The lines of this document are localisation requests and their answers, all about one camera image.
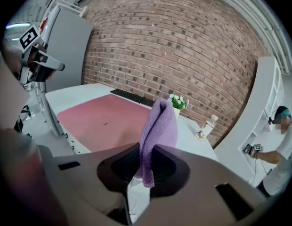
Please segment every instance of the small bottle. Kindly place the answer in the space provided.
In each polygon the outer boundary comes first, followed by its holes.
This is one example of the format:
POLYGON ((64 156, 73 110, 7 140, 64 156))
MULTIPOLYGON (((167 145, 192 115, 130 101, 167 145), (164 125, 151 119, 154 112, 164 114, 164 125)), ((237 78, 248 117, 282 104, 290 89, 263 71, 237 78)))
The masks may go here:
POLYGON ((207 121, 203 128, 201 128, 201 131, 197 133, 198 138, 201 140, 206 139, 206 137, 210 134, 210 132, 214 129, 216 126, 216 121, 218 120, 218 117, 216 115, 212 115, 207 121))

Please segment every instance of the white table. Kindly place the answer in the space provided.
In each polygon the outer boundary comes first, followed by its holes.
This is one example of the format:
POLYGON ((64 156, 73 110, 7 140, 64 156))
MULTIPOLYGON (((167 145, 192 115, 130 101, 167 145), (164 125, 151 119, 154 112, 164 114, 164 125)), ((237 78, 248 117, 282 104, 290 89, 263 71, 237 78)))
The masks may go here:
MULTIPOLYGON (((81 103, 90 101, 98 97, 106 96, 110 94, 111 90, 113 90, 113 88, 100 83, 80 85, 49 92, 46 94, 46 99, 51 109, 57 116, 60 112, 69 109, 73 106, 79 105, 81 103)), ((177 122, 178 122, 178 141, 176 144, 176 148, 218 161, 209 141, 207 139, 200 141, 199 139, 196 138, 195 136, 196 132, 199 131, 200 128, 195 121, 180 115, 177 118, 177 122)), ((64 133, 68 134, 69 136, 68 141, 71 144, 71 146, 75 146, 75 150, 79 150, 80 153, 91 152, 79 141, 77 141, 70 134, 70 132, 63 127, 63 125, 61 126, 64 133)))

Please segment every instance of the white cabinet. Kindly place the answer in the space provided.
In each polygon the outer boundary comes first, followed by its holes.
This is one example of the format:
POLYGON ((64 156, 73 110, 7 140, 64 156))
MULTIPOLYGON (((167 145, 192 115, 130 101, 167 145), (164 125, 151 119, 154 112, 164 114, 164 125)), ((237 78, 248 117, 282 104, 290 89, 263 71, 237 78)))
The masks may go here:
POLYGON ((225 139, 214 149, 218 160, 253 186, 257 186, 274 165, 243 153, 247 144, 261 144, 264 151, 281 143, 268 118, 284 101, 281 72, 275 57, 261 57, 248 103, 225 139))

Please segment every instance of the person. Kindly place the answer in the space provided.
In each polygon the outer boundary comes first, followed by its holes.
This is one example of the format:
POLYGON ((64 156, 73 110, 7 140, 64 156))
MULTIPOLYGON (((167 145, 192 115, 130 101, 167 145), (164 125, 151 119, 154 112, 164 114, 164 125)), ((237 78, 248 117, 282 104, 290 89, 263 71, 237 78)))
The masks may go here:
POLYGON ((254 147, 246 151, 251 157, 277 164, 258 185, 258 189, 270 197, 282 192, 292 175, 292 116, 285 106, 279 106, 274 117, 275 129, 280 130, 284 136, 280 146, 271 152, 259 152, 254 147))

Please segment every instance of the purple towel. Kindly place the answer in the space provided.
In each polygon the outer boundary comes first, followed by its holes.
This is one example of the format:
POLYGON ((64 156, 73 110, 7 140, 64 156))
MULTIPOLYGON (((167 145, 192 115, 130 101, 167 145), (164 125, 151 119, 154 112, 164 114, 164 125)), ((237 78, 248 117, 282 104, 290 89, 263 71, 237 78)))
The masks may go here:
POLYGON ((140 138, 140 167, 135 175, 141 178, 145 187, 154 186, 151 170, 151 152, 156 144, 175 147, 178 127, 172 103, 165 99, 157 100, 149 114, 140 138))

